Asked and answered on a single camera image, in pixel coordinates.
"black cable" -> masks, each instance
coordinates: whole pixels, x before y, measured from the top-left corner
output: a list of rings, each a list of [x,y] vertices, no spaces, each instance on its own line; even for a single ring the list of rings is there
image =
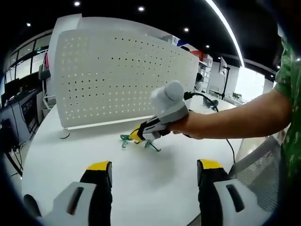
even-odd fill
[[[23,143],[21,143],[19,145],[19,156],[20,156],[21,166],[23,165],[22,156],[21,156],[21,149],[24,147],[25,144],[26,144],[26,141],[24,141]]]
[[[19,174],[19,173],[14,173],[13,175],[10,175],[10,176],[13,177],[14,175],[17,175],[17,174]]]
[[[216,111],[219,112],[219,110],[218,110],[217,106],[215,105],[215,103],[213,103],[213,101],[212,101],[211,99],[209,99],[208,97],[206,97],[204,94],[201,94],[201,93],[191,93],[191,94],[192,94],[192,96],[194,96],[194,95],[196,95],[196,96],[202,96],[202,97],[205,98],[206,100],[210,101],[210,102],[213,104],[213,108],[215,108]],[[233,154],[233,162],[234,162],[234,164],[235,164],[235,163],[236,163],[236,162],[235,162],[235,153],[234,153],[233,147],[232,147],[232,145],[230,144],[230,142],[229,142],[228,139],[226,139],[226,141],[228,142],[228,144],[230,145],[230,148],[231,148],[231,150],[232,150],[232,154]]]
[[[12,110],[12,112],[13,112],[13,116],[14,116],[14,120],[15,120],[15,126],[16,126],[16,130],[17,130],[17,142],[18,142],[18,144],[17,144],[17,148],[19,149],[20,148],[20,145],[19,145],[19,131],[18,131],[18,126],[17,126],[17,121],[16,121],[16,116],[15,116],[15,112],[14,112],[14,108],[13,108],[13,106],[10,104],[10,107],[11,107],[11,110]],[[18,161],[18,163],[19,163],[19,165],[20,165],[20,170],[21,169],[23,169],[22,168],[22,165],[21,165],[21,163],[20,163],[20,161],[18,160],[18,158],[17,158],[17,161]]]
[[[16,155],[16,150],[13,150],[13,153],[14,153],[16,159],[17,159],[17,162],[19,163],[20,169],[23,170],[22,163],[20,163],[20,161],[19,161],[19,159],[18,159],[18,157],[17,157],[17,155]]]
[[[36,134],[36,132],[33,131],[33,129],[30,129],[30,128],[29,128],[29,125],[27,125],[27,123],[26,123],[26,121],[25,121],[25,119],[24,119],[24,117],[23,117],[22,109],[21,109],[20,102],[19,102],[18,98],[17,98],[17,101],[18,101],[18,104],[19,104],[19,109],[20,109],[21,118],[23,119],[23,121],[24,121],[24,123],[25,123],[25,125],[26,125],[26,127],[27,127],[27,129],[28,129],[28,131],[29,131],[30,133]]]

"black slot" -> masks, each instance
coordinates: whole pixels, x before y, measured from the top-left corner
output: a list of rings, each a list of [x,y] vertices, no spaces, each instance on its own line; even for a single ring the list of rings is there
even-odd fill
[[[67,207],[67,213],[74,215],[75,214],[75,210],[77,207],[77,204],[79,202],[79,198],[81,196],[81,194],[83,193],[84,188],[83,187],[77,187],[76,190],[73,193],[73,196],[69,202],[69,205]]]
[[[242,211],[245,208],[245,206],[234,185],[227,185],[226,188],[228,189],[229,194],[231,195],[236,212],[238,213]]]

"green patterned sleeve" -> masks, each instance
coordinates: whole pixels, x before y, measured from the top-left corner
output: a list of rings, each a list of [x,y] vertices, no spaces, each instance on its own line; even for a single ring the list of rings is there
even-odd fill
[[[285,95],[289,100],[292,100],[291,96],[291,51],[289,44],[282,39],[283,54],[281,57],[281,68],[276,74],[276,86],[275,89]]]

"white table surface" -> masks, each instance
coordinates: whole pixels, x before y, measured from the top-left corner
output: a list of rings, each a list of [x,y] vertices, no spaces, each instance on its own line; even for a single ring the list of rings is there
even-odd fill
[[[235,107],[218,101],[219,110]],[[190,108],[213,113],[203,106],[202,97],[194,97]],[[187,225],[199,214],[197,159],[216,160],[229,171],[233,164],[231,149],[226,140],[194,140],[174,134],[154,141],[161,152],[134,143],[122,149],[120,134],[129,134],[142,121],[75,129],[62,140],[54,107],[29,148],[22,195],[31,194],[44,216],[52,210],[53,199],[71,182],[79,181],[89,165],[109,160],[113,183],[111,225]],[[241,141],[230,140],[236,154]]]

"human arm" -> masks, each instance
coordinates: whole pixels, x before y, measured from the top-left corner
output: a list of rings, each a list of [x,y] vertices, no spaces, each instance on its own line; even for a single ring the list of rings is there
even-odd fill
[[[291,122],[292,105],[279,91],[261,95],[253,101],[213,114],[190,112],[169,126],[193,138],[248,138],[271,135]]]

